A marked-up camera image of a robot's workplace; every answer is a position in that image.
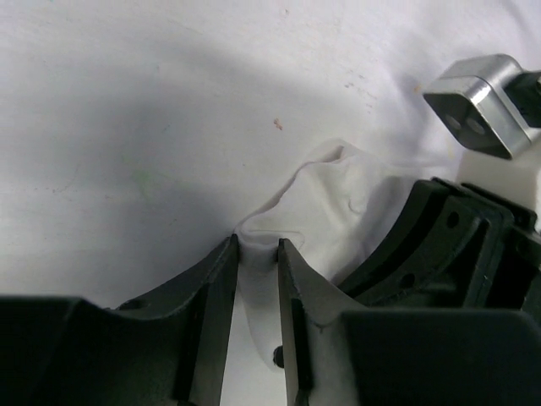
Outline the white sock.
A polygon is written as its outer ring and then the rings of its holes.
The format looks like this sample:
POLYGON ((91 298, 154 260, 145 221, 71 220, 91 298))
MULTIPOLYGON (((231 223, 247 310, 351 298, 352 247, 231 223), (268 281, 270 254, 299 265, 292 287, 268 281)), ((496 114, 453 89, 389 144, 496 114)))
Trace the white sock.
POLYGON ((446 172, 434 158, 386 162, 346 142, 321 146, 258 211, 242 220, 238 284, 260 358, 273 371, 281 346, 277 248, 289 239, 339 283, 389 233, 415 181, 446 172))

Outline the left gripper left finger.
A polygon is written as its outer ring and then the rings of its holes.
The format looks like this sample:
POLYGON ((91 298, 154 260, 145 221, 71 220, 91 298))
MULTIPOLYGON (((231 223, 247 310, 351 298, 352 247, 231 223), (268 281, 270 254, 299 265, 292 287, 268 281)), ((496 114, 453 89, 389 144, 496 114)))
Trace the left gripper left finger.
POLYGON ((179 402, 219 402, 238 278, 233 234, 203 260, 117 310, 179 325, 172 396, 179 402))

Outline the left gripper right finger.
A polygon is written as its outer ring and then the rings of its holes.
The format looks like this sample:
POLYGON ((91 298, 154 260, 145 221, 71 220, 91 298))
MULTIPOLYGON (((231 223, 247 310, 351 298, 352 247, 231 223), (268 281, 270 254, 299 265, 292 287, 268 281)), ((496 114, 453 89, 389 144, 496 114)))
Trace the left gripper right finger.
POLYGON ((316 272, 288 239, 277 250, 289 402, 357 402, 342 313, 359 305, 316 272))

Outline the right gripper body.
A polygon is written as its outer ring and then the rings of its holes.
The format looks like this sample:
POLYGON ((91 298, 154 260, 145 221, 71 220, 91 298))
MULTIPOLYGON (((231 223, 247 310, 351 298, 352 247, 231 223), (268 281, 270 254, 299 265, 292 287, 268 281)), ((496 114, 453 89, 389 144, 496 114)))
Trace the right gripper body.
POLYGON ((368 307, 540 311, 534 211, 473 184, 419 180, 394 226, 339 289, 368 307))

